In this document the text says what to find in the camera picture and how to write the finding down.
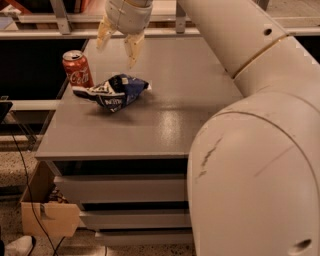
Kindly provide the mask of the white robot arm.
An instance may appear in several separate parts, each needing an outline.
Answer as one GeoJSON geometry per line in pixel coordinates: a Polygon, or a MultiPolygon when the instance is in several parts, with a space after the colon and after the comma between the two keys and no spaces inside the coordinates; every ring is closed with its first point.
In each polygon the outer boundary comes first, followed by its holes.
{"type": "Polygon", "coordinates": [[[197,256],[319,256],[319,65],[253,0],[177,0],[241,92],[188,157],[197,256]]]}

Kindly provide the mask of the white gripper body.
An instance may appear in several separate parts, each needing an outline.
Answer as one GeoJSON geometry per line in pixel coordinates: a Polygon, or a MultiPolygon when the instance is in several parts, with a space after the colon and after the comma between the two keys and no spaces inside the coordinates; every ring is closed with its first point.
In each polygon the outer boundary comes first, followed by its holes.
{"type": "Polygon", "coordinates": [[[139,34],[148,25],[153,0],[106,0],[105,13],[112,26],[122,34],[139,34]]]}

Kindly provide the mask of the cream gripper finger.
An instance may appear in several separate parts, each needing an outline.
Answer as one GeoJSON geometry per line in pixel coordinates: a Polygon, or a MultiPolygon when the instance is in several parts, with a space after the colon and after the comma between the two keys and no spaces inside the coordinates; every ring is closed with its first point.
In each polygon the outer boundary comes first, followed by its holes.
{"type": "Polygon", "coordinates": [[[132,68],[140,55],[144,44],[144,32],[139,34],[129,34],[124,40],[126,54],[128,56],[128,66],[132,68]]]}
{"type": "Polygon", "coordinates": [[[116,26],[111,23],[109,18],[104,15],[100,21],[97,33],[96,47],[98,50],[102,50],[105,44],[109,41],[111,36],[117,31],[116,26]]]}

